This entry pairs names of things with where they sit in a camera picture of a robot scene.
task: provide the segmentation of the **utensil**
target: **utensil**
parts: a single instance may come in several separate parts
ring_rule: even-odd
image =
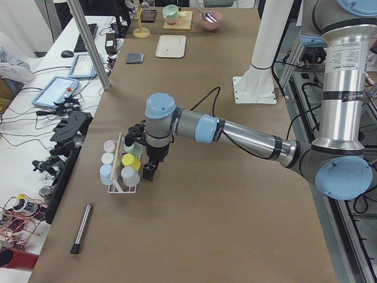
[[[204,12],[202,11],[201,9],[199,9],[198,7],[196,7],[199,12],[201,12],[203,15],[204,15],[204,19],[207,21],[207,22],[217,22],[217,19],[209,12]]]

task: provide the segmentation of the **wooden stand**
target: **wooden stand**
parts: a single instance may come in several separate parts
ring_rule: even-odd
[[[134,30],[133,35],[134,37],[137,37],[137,38],[145,38],[151,35],[150,30],[147,28],[143,28],[141,25],[141,12],[143,11],[143,8],[144,8],[144,4],[137,6],[136,17],[134,18],[137,20],[138,28]]]

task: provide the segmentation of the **metal pole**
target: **metal pole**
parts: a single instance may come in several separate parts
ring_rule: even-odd
[[[80,32],[82,39],[85,42],[85,46],[88,50],[90,58],[92,59],[93,66],[97,71],[97,75],[100,78],[101,84],[104,87],[104,90],[108,90],[110,87],[110,82],[106,75],[102,61],[100,60],[100,55],[97,51],[97,47],[94,44],[94,39],[88,28],[88,23],[85,20],[81,5],[78,0],[67,0],[67,3],[71,10],[73,18],[75,19],[78,31]]]

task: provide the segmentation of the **keyboard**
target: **keyboard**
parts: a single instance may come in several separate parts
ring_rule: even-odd
[[[95,33],[97,32],[98,25],[97,24],[88,24],[88,28],[90,33],[92,34],[93,38],[95,38]],[[84,52],[87,48],[85,47],[84,40],[81,37],[81,34],[77,38],[76,46],[73,52]]]

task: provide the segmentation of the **black box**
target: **black box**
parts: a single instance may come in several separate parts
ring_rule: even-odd
[[[115,55],[117,53],[115,34],[106,34],[105,49],[108,55]]]

